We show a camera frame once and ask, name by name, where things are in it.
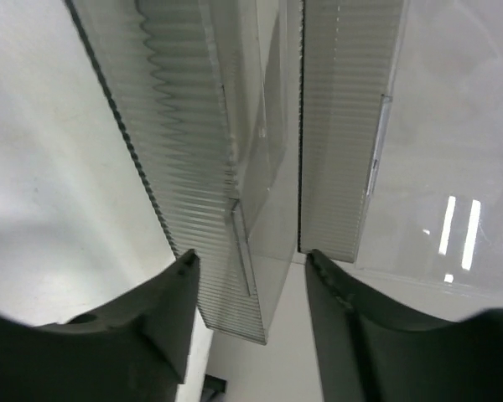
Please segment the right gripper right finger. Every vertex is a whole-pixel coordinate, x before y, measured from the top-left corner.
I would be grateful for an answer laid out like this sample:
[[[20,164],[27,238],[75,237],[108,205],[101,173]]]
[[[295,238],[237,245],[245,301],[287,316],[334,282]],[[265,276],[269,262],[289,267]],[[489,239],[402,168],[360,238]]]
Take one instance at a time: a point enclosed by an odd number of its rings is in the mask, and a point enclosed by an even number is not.
[[[503,401],[503,309],[459,322],[408,307],[325,254],[305,275],[326,401]]]

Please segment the clear plastic drawer organizer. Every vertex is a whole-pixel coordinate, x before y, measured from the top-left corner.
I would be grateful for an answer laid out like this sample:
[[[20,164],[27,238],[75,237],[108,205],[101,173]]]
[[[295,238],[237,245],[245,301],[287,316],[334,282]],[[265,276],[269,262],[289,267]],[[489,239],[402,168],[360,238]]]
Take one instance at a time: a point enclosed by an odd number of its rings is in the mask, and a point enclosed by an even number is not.
[[[503,308],[503,1],[69,1],[206,326],[266,344],[313,249],[448,320]]]

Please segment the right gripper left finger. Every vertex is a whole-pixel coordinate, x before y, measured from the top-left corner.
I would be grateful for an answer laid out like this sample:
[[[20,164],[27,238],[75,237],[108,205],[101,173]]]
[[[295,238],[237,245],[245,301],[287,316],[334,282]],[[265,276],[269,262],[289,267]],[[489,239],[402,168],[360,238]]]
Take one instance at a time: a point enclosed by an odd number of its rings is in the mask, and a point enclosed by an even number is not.
[[[0,401],[174,401],[184,383],[200,259],[64,324],[0,316]]]

